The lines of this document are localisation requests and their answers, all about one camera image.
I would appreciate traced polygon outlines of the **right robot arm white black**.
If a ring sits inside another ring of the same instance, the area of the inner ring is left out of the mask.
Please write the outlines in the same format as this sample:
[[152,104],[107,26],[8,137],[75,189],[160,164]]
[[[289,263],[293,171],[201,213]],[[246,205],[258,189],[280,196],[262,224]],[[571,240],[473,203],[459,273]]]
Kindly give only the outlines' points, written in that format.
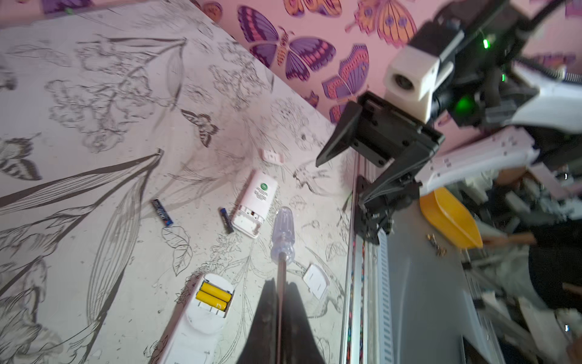
[[528,18],[508,1],[446,4],[388,64],[385,94],[347,104],[317,164],[354,149],[383,171],[360,206],[400,209],[484,171],[579,159],[580,76],[521,54],[559,6]]

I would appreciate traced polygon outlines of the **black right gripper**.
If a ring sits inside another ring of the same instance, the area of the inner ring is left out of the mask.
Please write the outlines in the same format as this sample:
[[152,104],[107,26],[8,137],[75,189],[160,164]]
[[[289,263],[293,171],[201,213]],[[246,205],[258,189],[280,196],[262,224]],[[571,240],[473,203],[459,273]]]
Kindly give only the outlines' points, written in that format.
[[371,92],[346,105],[315,166],[353,148],[377,167],[392,164],[361,192],[361,204],[398,205],[418,199],[419,171],[436,155],[445,136]]

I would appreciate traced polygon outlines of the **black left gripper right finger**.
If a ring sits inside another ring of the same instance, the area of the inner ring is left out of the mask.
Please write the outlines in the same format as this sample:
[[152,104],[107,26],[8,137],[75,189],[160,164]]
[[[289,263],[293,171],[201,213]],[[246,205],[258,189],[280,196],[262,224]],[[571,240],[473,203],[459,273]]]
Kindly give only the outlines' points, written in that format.
[[325,363],[295,283],[286,284],[283,294],[281,362]]

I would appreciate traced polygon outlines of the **black AAA battery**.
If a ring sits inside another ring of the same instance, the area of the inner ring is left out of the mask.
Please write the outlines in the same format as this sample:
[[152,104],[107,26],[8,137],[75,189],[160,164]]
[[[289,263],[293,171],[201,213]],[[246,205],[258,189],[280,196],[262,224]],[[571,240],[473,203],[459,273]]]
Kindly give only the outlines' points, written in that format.
[[158,199],[152,200],[151,204],[165,227],[171,227],[174,225],[174,221],[171,219],[167,210],[164,206],[162,206],[162,203]]
[[229,213],[228,213],[227,209],[221,207],[219,209],[219,212],[220,212],[221,218],[223,220],[224,227],[226,229],[227,234],[234,233],[235,232],[235,229],[234,229],[234,227],[232,225],[232,221],[230,220],[230,216],[229,216]]

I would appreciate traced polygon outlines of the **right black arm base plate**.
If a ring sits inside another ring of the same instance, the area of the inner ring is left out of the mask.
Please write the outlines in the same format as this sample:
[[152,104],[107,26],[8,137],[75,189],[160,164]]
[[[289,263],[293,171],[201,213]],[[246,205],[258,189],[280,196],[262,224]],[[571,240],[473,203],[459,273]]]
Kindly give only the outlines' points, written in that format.
[[380,232],[392,231],[393,214],[410,206],[420,197],[421,182],[409,176],[373,188],[363,175],[356,179],[356,216],[353,220],[356,235],[363,241],[379,246]]

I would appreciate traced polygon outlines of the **white battery cover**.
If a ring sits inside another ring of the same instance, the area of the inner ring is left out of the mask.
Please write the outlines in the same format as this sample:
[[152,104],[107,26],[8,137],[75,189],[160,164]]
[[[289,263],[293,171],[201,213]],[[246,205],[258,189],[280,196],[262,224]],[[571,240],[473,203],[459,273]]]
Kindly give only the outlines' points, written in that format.
[[309,289],[309,292],[318,300],[326,294],[330,284],[323,268],[315,264],[309,265],[302,276],[302,280]]
[[260,157],[263,162],[267,162],[272,165],[282,166],[285,163],[283,155],[276,153],[273,150],[260,149]]

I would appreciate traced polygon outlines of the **small metal screwdriver tool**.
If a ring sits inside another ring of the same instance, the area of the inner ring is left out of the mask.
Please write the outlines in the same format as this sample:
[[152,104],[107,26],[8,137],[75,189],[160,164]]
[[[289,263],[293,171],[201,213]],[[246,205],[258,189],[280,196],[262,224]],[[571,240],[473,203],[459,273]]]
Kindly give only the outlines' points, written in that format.
[[277,340],[276,364],[282,363],[283,302],[286,287],[286,267],[295,257],[295,228],[293,212],[289,207],[279,209],[271,237],[271,258],[277,263]]

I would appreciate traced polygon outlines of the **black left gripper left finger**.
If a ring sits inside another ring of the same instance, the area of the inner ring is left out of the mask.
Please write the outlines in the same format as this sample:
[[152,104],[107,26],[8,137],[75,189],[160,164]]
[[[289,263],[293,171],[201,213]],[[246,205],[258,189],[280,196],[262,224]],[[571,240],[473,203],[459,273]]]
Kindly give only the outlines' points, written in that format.
[[237,364],[274,364],[277,356],[277,289],[274,279],[266,281],[248,338]]

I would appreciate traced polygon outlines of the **white remote control green sticker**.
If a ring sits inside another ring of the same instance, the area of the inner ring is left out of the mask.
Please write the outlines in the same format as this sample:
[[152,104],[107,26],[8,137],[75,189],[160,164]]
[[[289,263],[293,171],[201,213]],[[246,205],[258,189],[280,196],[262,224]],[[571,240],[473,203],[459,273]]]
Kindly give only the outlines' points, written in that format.
[[269,216],[277,189],[278,183],[275,179],[260,171],[254,171],[232,216],[233,227],[256,239]]

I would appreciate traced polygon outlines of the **white remote control with display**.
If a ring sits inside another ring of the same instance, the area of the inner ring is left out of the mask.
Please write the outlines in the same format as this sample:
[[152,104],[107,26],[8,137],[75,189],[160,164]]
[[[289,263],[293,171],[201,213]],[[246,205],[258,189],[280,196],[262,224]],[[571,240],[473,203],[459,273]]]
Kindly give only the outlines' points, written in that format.
[[[208,282],[232,294],[227,309],[223,312],[196,299],[204,282]],[[230,307],[235,297],[235,288],[225,278],[208,273],[197,279],[169,334],[165,335],[159,348],[150,359],[151,363],[212,363],[215,349],[226,326]]]

